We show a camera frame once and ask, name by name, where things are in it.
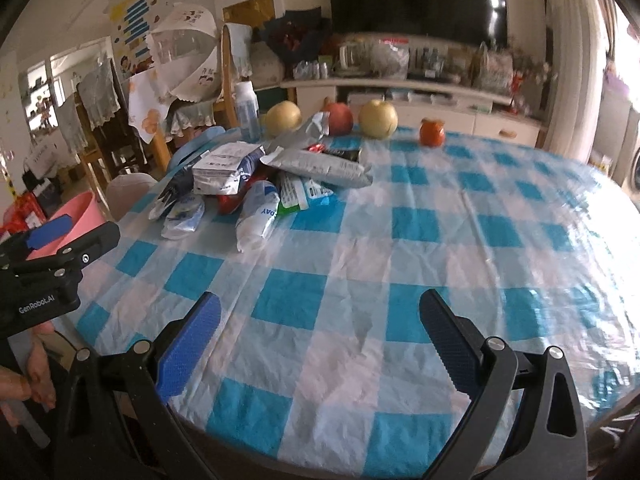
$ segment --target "white container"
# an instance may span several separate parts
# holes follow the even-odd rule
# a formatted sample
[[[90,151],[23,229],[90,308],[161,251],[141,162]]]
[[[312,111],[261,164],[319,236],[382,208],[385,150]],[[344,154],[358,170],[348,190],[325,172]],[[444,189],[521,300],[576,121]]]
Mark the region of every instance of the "white container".
[[[251,81],[236,84],[236,115],[240,123],[242,140],[256,142],[260,140],[260,121],[258,119],[258,96]]]

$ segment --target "plastic container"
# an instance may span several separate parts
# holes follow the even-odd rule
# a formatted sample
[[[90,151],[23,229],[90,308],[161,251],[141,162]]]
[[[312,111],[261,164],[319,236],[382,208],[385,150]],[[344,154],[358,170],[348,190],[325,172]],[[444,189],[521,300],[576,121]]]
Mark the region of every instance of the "plastic container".
[[[71,216],[73,227],[65,236],[61,236],[56,240],[53,240],[50,244],[45,245],[43,248],[33,251],[27,258],[28,260],[35,260],[36,258],[42,258],[43,256],[52,256],[56,252],[71,243],[76,238],[87,234],[89,231],[104,224],[105,219],[100,211],[100,207],[95,200],[93,191],[85,191],[82,194],[71,199],[65,205],[63,205],[58,211],[51,217],[58,218],[62,215]]]
[[[260,140],[260,121],[258,119],[258,96],[251,81],[236,85],[236,114],[240,123],[242,140],[257,142]]]

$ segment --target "wall decoration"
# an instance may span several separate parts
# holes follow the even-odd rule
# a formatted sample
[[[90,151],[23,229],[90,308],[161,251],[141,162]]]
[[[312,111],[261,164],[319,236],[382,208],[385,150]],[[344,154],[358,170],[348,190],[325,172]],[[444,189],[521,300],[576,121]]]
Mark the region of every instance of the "wall decoration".
[[[225,22],[241,23],[250,27],[261,27],[264,22],[276,17],[273,0],[247,0],[223,9]]]
[[[171,13],[176,2],[213,6],[213,0],[110,0],[114,60],[124,78],[151,63],[144,38]]]

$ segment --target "apple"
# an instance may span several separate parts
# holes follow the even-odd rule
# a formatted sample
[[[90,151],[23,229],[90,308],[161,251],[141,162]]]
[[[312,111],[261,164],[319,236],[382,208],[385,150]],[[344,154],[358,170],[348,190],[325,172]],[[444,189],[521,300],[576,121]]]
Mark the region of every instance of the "apple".
[[[386,101],[373,99],[360,110],[360,129],[367,137],[388,139],[398,127],[398,113]]]
[[[283,132],[299,127],[302,124],[302,113],[295,103],[283,101],[267,112],[264,123],[268,136],[277,137]]]

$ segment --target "table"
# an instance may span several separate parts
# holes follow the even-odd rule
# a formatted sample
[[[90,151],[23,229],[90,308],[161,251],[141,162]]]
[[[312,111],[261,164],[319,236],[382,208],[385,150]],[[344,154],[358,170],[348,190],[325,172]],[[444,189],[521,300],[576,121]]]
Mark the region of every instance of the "table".
[[[585,423],[638,386],[640,214],[605,176],[539,150],[447,134],[362,147],[372,186],[281,218],[261,251],[236,251],[215,200],[191,237],[161,240],[146,213],[85,269],[70,315],[101,353],[153,339],[204,290],[222,322],[172,407],[226,443],[289,465],[420,476],[468,406],[418,320],[436,288],[513,348],[564,349]],[[513,421],[507,407],[495,460]]]

